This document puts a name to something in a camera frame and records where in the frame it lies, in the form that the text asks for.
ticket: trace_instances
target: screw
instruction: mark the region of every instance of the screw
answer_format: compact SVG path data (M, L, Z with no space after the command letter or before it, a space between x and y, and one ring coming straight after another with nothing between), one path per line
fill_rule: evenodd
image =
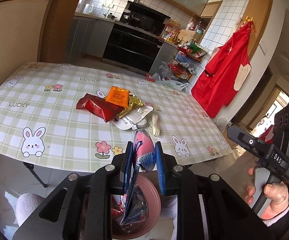
M113 164L108 164L107 166L105 166L106 171L113 171L114 168L115 168L115 166Z
M71 181L74 181L78 178L78 174L76 173L71 173L69 176L68 176L68 179L71 180Z
M219 175L218 174L212 174L210 176L210 179L213 180L213 181L218 181L220 179Z
M177 172L183 171L183 167L182 167L181 165L176 165L176 166L173 167L173 169L174 169L175 171L177 171Z

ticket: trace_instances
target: dining table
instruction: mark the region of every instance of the dining table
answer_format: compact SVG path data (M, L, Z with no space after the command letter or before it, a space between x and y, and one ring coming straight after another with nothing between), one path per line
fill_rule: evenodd
M86 93L104 97L112 86L136 95L158 115L152 141L178 164L208 161L232 152L214 122L189 94L100 69L27 62L0 86L0 154L44 167L95 172L124 153L135 130L121 130L76 109Z

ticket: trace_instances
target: wall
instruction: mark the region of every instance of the wall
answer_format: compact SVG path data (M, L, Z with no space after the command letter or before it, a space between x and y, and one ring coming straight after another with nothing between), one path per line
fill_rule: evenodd
M277 47L285 11L286 5L281 0L273 0L270 16L260 42L263 47L267 48L266 54L262 52L262 49L258 45L250 60L251 72L233 101L228 107L222 107L216 119L226 118L227 120L231 120L256 87Z
M36 61L48 0L0 2L0 85L26 61Z
M235 26L237 20L243 16L248 1L249 0L223 0L208 31L201 41L201 45L208 48L210 52L204 55L201 63L198 64L196 69L197 74L190 78L189 83L192 86L205 69L214 48L220 47L227 42L232 28Z
M103 17L103 14L112 13L119 20L128 0L82 0L81 4L78 5L77 11L83 12L85 4L94 4L93 13L96 16ZM154 10L157 10L169 17L171 19L177 20L182 26L186 26L192 17L179 11L177 8L170 4L167 4L161 0L140 0L141 4L148 6ZM113 4L113 8L102 7L102 3Z

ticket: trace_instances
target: plastic bag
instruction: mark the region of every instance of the plastic bag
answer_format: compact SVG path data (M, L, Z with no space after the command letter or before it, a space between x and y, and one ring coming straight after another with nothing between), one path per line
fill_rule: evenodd
M225 118L219 118L217 120L213 120L215 126L219 129L220 133L223 133L228 126L231 126L232 123L228 122Z
M177 91L182 91L184 88L188 86L188 83L182 84L181 82L176 80L161 80L157 81L156 84L164 85Z
M174 74L172 72L172 70L168 67L168 64L166 62L162 62L164 65L161 65L159 68L162 69L162 77L163 78L168 78L168 79L172 79L174 78Z

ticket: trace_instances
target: doorway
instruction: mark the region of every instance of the doorway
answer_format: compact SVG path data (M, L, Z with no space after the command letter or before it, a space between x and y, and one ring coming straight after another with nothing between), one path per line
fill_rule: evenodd
M270 96L248 125L251 134L259 137L274 124L274 116L289 104L289 96L279 87L275 86Z

